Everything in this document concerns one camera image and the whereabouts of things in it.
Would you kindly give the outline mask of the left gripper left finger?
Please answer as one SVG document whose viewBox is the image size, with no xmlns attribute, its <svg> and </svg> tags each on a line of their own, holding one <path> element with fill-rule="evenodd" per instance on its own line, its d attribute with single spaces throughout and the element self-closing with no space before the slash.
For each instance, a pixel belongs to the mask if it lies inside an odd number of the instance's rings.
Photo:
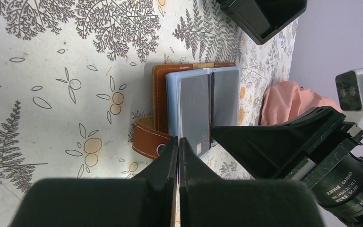
<svg viewBox="0 0 363 227">
<path fill-rule="evenodd" d="M 179 138 L 172 137 L 162 153 L 132 180 L 145 183 L 139 223 L 142 227 L 173 227 L 176 210 Z"/>
</svg>

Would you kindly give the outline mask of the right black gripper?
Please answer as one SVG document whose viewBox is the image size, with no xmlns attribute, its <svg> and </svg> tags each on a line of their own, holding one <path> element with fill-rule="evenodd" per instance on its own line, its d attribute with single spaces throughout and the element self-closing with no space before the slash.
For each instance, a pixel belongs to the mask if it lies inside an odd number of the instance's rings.
<svg viewBox="0 0 363 227">
<path fill-rule="evenodd" d="M 266 126 L 217 126 L 213 139 L 256 179 L 317 185 L 356 146 L 363 131 L 330 106 Z"/>
</svg>

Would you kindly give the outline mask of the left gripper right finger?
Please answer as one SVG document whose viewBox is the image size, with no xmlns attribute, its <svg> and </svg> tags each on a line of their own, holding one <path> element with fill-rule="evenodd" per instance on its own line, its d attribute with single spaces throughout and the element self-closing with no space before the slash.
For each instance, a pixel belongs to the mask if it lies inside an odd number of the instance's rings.
<svg viewBox="0 0 363 227">
<path fill-rule="evenodd" d="M 223 179 L 193 151 L 186 138 L 179 140 L 180 224 L 182 227 L 220 227 L 224 218 L 216 193 Z"/>
</svg>

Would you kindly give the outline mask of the black credit card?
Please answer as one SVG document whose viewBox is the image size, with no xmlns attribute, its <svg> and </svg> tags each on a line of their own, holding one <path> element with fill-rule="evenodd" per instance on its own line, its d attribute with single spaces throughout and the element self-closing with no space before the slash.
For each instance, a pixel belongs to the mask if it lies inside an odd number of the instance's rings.
<svg viewBox="0 0 363 227">
<path fill-rule="evenodd" d="M 216 68 L 208 74 L 210 129 L 238 125 L 240 69 Z"/>
<path fill-rule="evenodd" d="M 210 149 L 208 75 L 183 78 L 180 86 L 179 136 L 201 157 Z"/>
</svg>

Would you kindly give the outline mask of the brown leather card holder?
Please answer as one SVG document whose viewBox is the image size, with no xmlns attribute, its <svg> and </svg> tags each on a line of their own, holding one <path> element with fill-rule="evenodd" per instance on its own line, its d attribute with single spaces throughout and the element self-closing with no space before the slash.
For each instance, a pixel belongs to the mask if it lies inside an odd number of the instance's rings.
<svg viewBox="0 0 363 227">
<path fill-rule="evenodd" d="M 132 148 L 156 159 L 171 137 L 185 137 L 199 157 L 216 140 L 216 126 L 239 123 L 241 68 L 233 62 L 166 64 L 153 68 L 154 113 L 135 121 Z"/>
</svg>

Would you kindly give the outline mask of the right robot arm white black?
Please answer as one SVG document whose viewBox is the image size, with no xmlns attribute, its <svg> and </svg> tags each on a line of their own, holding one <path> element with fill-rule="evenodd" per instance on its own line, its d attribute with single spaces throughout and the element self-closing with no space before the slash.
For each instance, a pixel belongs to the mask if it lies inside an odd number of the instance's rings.
<svg viewBox="0 0 363 227">
<path fill-rule="evenodd" d="M 363 227 L 363 129 L 333 107 L 267 126 L 216 126 L 212 138 L 255 179 L 301 181 L 348 227 Z"/>
</svg>

